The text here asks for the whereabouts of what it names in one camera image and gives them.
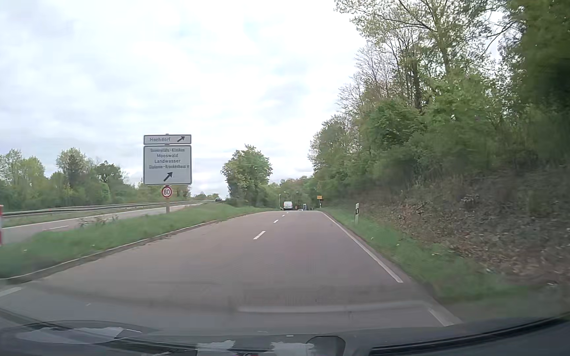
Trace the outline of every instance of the overcast sky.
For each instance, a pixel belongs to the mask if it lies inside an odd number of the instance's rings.
[[[332,0],[0,1],[0,151],[61,150],[142,176],[144,134],[193,134],[193,191],[252,144],[272,181],[310,175],[364,40]]]

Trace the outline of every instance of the curb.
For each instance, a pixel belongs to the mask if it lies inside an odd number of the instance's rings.
[[[219,220],[212,220],[212,221],[208,221],[208,222],[198,223],[197,225],[193,225],[193,226],[189,226],[189,227],[183,227],[182,229],[166,232],[164,234],[157,235],[157,236],[154,236],[152,238],[141,239],[138,241],[127,243],[126,245],[121,245],[118,247],[110,248],[110,249],[105,250],[105,251],[96,252],[96,253],[93,253],[91,255],[75,258],[73,260],[62,262],[62,263],[59,263],[58,265],[53,265],[52,267],[47,267],[44,269],[40,269],[38,271],[22,274],[20,276],[0,278],[0,282],[6,282],[8,284],[19,284],[19,283],[25,283],[25,282],[33,281],[35,279],[39,279],[39,278],[49,276],[50,274],[54,274],[54,273],[57,273],[60,271],[64,271],[66,269],[75,267],[77,265],[82,265],[83,263],[86,263],[86,262],[98,260],[99,258],[114,254],[116,252],[122,252],[122,251],[128,250],[128,249],[133,248],[133,247],[146,245],[150,242],[154,242],[157,240],[161,240],[163,238],[167,238],[171,235],[178,234],[180,232],[186,232],[186,231],[190,231],[193,229],[197,229],[199,227],[204,227],[204,226],[211,225],[213,223],[220,223],[220,222],[221,221],[219,221]]]

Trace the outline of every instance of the lamp post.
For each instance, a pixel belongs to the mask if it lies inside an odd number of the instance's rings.
[[[281,208],[281,194],[282,193],[279,193],[279,208]]]

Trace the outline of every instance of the road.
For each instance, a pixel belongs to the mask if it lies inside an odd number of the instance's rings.
[[[174,205],[170,207],[170,210],[174,211],[174,210],[183,209],[186,206],[194,206],[200,204],[201,203]],[[143,209],[143,210],[131,210],[128,212],[121,212],[121,213],[94,215],[88,217],[77,217],[73,219],[49,221],[44,223],[38,222],[38,223],[30,223],[28,225],[4,227],[4,242],[5,243],[19,242],[41,231],[65,231],[65,230],[77,229],[80,227],[81,219],[91,220],[94,217],[112,217],[112,216],[116,216],[118,219],[129,219],[132,217],[138,217],[142,215],[163,214],[165,212],[166,212],[166,207],[161,207],[161,208],[152,208],[152,209]]]
[[[0,308],[35,320],[104,320],[171,335],[459,322],[318,211],[246,215],[2,286]]]

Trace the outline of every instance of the grass verge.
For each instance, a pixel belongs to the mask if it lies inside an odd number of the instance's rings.
[[[159,206],[142,206],[136,208],[113,208],[113,209],[102,209],[102,210],[89,210],[86,212],[74,212],[74,213],[53,213],[53,214],[41,214],[41,215],[30,215],[30,216],[21,216],[21,217],[6,217],[4,219],[4,227],[12,227],[12,226],[21,226],[21,225],[28,225],[29,223],[46,223],[49,221],[57,221],[57,220],[67,220],[67,219],[75,219],[78,217],[88,217],[88,216],[95,216],[95,215],[104,215],[104,214],[114,214],[114,213],[124,213],[124,212],[131,212],[134,210],[143,210],[143,209],[155,209],[162,207],[164,205]]]
[[[338,222],[358,234],[366,243],[404,272],[430,286],[441,302],[479,300],[487,296],[524,293],[527,288],[506,283],[498,274],[449,252],[439,244],[424,246],[390,226],[360,216],[356,225],[351,209],[322,208]]]
[[[0,247],[0,278],[38,271],[78,257],[91,255],[141,239],[212,220],[269,211],[254,207],[235,208],[208,204],[170,214],[146,215],[119,221],[96,223],[63,232],[40,232],[26,241]]]

